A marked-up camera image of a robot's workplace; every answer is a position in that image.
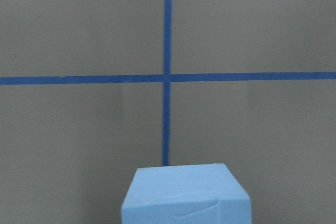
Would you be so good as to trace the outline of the light blue foam block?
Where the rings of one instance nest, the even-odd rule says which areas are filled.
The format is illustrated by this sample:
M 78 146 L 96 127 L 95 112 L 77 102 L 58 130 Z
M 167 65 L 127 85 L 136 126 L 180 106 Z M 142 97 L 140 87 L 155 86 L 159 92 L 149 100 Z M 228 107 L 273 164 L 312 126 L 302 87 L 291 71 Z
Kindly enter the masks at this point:
M 121 222 L 251 223 L 251 201 L 224 164 L 138 168 Z

